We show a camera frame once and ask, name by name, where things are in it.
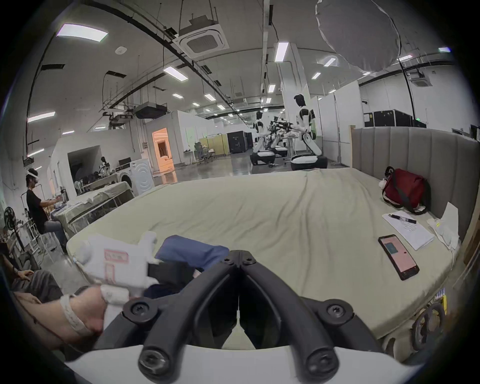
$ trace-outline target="man in black t-shirt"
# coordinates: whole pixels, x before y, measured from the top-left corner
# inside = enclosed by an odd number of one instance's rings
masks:
[[[40,233],[47,233],[47,232],[54,232],[55,236],[60,242],[61,248],[64,253],[67,253],[67,237],[65,236],[65,232],[63,232],[63,227],[59,221],[52,221],[48,220],[47,214],[43,210],[44,207],[48,207],[53,205],[59,201],[61,201],[61,197],[58,197],[54,200],[41,200],[35,195],[33,192],[33,188],[38,183],[38,172],[35,171],[33,168],[28,170],[28,174],[25,178],[27,184],[27,206],[30,214],[32,215],[32,220],[34,221],[38,232]]]

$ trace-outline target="gray headboard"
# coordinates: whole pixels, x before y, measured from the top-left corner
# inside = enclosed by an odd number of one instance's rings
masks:
[[[480,177],[480,143],[464,136],[416,127],[352,130],[353,167],[381,179],[388,166],[425,177],[432,188],[432,213],[447,202],[458,208],[463,240],[472,218]]]

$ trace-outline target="doorway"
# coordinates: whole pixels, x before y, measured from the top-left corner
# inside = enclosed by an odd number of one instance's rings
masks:
[[[172,152],[170,151],[170,143],[168,142],[168,133],[166,128],[152,133],[156,161],[160,174],[171,172],[173,167]]]

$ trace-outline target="red bag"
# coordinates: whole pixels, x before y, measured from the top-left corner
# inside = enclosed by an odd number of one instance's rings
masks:
[[[387,167],[385,177],[387,177],[387,183],[382,191],[382,196],[386,203],[395,208],[406,208],[414,215],[421,215],[430,210],[430,184],[425,178],[392,167]],[[414,209],[420,203],[425,206],[425,209],[415,211]]]

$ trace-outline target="smartphone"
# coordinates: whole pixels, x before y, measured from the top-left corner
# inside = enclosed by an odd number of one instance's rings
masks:
[[[378,242],[395,267],[400,279],[406,280],[419,272],[419,267],[396,235],[382,236]]]

